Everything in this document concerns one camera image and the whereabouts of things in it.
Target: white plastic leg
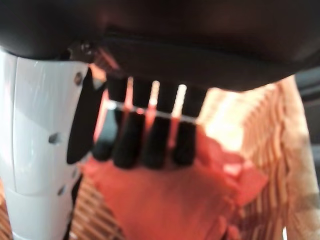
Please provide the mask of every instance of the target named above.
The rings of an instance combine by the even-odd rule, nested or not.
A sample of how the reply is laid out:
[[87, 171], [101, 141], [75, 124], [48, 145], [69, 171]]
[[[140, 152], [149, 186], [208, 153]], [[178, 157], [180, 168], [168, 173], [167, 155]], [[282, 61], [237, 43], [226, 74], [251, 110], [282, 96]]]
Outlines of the white plastic leg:
[[0, 51], [0, 174], [15, 240], [62, 240], [80, 174], [67, 149], [87, 64]]

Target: red cloth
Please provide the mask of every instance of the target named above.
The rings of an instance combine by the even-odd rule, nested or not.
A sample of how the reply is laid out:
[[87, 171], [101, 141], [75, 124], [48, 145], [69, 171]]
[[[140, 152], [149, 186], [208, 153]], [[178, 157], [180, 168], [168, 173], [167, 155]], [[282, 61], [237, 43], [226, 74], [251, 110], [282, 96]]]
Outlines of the red cloth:
[[267, 177], [235, 153], [198, 133], [192, 167], [123, 170], [93, 159], [84, 167], [128, 240], [240, 239], [231, 225]]

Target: screw hole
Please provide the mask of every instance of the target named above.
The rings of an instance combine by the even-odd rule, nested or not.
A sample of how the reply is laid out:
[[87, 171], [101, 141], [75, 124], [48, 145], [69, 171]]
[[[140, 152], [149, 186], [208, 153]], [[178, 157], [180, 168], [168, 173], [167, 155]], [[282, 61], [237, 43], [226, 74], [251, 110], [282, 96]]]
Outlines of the screw hole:
[[82, 73], [81, 72], [77, 72], [75, 77], [74, 77], [74, 83], [75, 85], [77, 86], [80, 86], [82, 81], [83, 81], [83, 76], [82, 76]]
[[61, 187], [58, 191], [58, 196], [63, 195], [66, 192], [67, 186], [63, 185], [63, 187]]
[[61, 138], [60, 133], [58, 133], [58, 132], [50, 135], [49, 140], [48, 140], [48, 142], [50, 144], [59, 144], [59, 143], [61, 143], [61, 141], [62, 141], [62, 138]]
[[78, 169], [75, 168], [75, 169], [73, 170], [73, 173], [72, 173], [72, 178], [73, 178], [73, 179], [77, 176], [77, 173], [78, 173]]

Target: black plastic tooth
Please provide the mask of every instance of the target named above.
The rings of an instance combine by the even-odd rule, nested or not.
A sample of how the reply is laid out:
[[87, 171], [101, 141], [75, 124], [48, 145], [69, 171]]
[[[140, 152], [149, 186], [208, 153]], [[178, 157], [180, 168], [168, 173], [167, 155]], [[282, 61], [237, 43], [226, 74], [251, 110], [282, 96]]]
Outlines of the black plastic tooth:
[[135, 112], [128, 115], [112, 152], [117, 167], [130, 169], [136, 164], [142, 146], [145, 119], [144, 115]]
[[[128, 86], [128, 78], [118, 78], [113, 75], [107, 76], [106, 87], [108, 89], [108, 97], [110, 100], [124, 103], [126, 99]], [[119, 126], [123, 119], [123, 112], [119, 109], [114, 110], [115, 120]]]
[[133, 79], [132, 104], [138, 108], [147, 108], [149, 105], [152, 81], [135, 77]]
[[179, 124], [173, 160], [176, 164], [189, 166], [196, 155], [196, 126], [189, 122]]
[[147, 168], [160, 169], [164, 166], [170, 123], [170, 119], [154, 119], [141, 153], [141, 161]]
[[[157, 110], [170, 114], [175, 105], [178, 85], [160, 83], [157, 100]], [[141, 161], [150, 169], [163, 167], [166, 158], [167, 142], [170, 133], [171, 120], [156, 117], [148, 132], [141, 153]]]
[[[188, 87], [184, 97], [182, 114], [198, 117], [207, 94], [206, 89]], [[197, 127], [195, 124], [181, 122], [179, 124], [173, 160], [178, 165], [189, 166], [196, 156]]]
[[92, 156], [98, 161], [108, 160], [111, 157], [118, 134], [119, 126], [116, 121], [116, 112], [108, 110], [99, 139], [91, 151]]

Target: orange fabric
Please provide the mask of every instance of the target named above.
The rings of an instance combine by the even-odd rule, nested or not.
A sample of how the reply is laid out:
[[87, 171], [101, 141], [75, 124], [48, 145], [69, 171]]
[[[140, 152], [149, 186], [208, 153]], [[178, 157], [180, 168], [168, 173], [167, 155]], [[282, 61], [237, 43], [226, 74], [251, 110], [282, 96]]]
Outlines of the orange fabric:
[[128, 240], [219, 240], [227, 228], [228, 239], [239, 239], [230, 223], [267, 178], [201, 132], [198, 143], [202, 147], [195, 165], [183, 169], [122, 170], [112, 161], [93, 159], [86, 164], [84, 173], [103, 194]]

